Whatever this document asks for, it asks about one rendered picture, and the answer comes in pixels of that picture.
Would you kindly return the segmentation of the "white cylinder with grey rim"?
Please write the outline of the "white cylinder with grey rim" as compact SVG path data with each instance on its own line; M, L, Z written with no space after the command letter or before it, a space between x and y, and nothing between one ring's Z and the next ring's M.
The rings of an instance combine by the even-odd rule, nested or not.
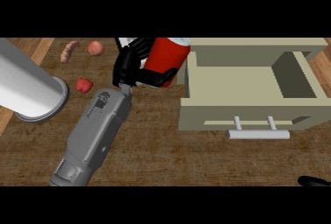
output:
M49 75L24 52L0 38L0 106L30 123L42 123L69 103L70 87Z

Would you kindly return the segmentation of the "beige cabinet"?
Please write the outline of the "beige cabinet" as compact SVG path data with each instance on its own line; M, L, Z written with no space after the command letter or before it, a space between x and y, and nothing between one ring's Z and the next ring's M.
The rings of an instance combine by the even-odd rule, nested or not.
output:
M295 52L308 52L311 60L327 48L324 38L191 38L193 46L273 46Z

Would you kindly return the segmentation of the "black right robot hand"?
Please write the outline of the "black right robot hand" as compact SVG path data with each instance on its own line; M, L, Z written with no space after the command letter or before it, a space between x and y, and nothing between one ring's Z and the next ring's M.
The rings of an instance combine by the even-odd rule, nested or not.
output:
M311 176L301 176L298 183L302 186L331 186L331 182L327 182L324 179Z

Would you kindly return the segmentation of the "pink peach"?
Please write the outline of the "pink peach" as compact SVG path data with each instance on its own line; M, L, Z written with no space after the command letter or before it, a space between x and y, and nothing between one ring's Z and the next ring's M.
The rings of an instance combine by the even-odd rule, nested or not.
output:
M101 56L106 52L106 47L100 41L91 41L88 44L88 51L92 56Z

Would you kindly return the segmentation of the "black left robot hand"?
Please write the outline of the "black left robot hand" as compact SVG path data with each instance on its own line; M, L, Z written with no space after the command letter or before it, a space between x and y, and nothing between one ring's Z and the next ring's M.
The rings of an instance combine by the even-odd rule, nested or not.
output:
M116 38L119 44L119 57L113 69L113 85L119 87L128 84L132 87L138 83L147 84L156 88L165 88L179 72L174 66L165 72L159 72L151 68L141 68L141 61L151 56L151 49L156 43L156 38L135 38L126 45L120 43L120 38Z

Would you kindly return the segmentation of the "brown placemat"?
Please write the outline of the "brown placemat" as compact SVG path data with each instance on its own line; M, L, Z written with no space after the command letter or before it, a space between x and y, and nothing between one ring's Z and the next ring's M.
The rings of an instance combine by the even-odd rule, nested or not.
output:
M331 121L287 140L233 140L224 131L178 129L182 86L134 90L134 108L95 186L293 186L331 180ZM73 93L49 122L23 122L0 107L0 186L45 186L92 94Z

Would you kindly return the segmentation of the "tan sweet potato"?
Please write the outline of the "tan sweet potato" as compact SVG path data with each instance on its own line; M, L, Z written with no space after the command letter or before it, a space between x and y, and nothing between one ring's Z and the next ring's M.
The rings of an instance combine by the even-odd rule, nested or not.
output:
M80 46L80 43L76 40L67 44L66 49L61 53L61 57L60 57L60 60L63 63L69 63L72 54L79 46Z

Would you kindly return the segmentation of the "beige open drawer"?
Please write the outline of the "beige open drawer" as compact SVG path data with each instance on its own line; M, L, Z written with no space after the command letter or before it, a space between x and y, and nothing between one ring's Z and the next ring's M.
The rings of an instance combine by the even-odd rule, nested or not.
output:
M331 121L331 98L307 57L286 52L271 66L199 66L188 57L181 130L307 130Z

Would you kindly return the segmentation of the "red bell pepper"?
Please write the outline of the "red bell pepper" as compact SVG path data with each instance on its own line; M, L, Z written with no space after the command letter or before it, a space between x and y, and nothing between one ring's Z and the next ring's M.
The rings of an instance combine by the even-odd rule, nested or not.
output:
M94 81L86 78L78 79L76 90L82 93L88 93L94 88Z

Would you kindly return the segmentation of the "red can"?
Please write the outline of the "red can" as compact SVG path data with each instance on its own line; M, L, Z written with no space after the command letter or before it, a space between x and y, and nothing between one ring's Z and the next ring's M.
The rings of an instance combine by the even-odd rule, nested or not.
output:
M156 38L140 76L141 82L156 88L166 88L172 84L190 52L188 38Z

